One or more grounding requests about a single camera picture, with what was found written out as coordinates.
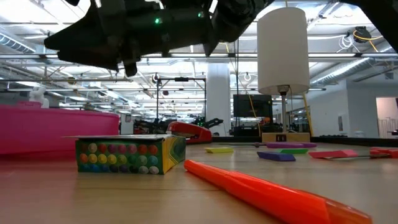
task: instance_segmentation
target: orange plastic tube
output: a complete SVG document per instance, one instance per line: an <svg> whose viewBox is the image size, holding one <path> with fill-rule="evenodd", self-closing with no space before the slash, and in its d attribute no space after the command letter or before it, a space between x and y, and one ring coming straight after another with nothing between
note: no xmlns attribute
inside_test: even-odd
<svg viewBox="0 0 398 224"><path fill-rule="evenodd" d="M191 160L185 161L184 168L287 223L372 223L371 217L363 212L302 190Z"/></svg>

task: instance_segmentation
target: desk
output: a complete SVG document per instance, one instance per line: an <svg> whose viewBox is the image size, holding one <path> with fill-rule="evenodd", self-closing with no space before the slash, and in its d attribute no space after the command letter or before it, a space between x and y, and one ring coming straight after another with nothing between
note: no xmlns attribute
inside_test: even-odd
<svg viewBox="0 0 398 224"><path fill-rule="evenodd" d="M297 155L296 162L274 162L259 159L251 146L236 146L233 154L207 154L204 147L217 145L188 146L187 159L329 197L369 213L374 223L398 220L398 160ZM280 223L185 172L182 163L165 175L78 174L75 161L0 157L0 181L1 223Z"/></svg>

